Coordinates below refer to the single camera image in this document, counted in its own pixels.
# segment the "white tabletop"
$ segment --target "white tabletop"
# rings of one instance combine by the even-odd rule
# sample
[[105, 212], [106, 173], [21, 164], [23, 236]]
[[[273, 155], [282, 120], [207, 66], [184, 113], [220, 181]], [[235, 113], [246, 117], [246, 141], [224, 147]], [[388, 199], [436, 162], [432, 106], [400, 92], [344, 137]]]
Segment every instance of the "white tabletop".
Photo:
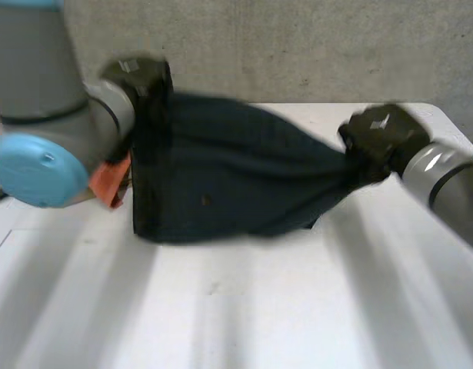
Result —
[[[365, 105], [262, 106], [338, 146]], [[150, 244], [131, 211], [0, 204], [0, 368], [473, 368], [473, 252], [394, 176], [274, 241]]]

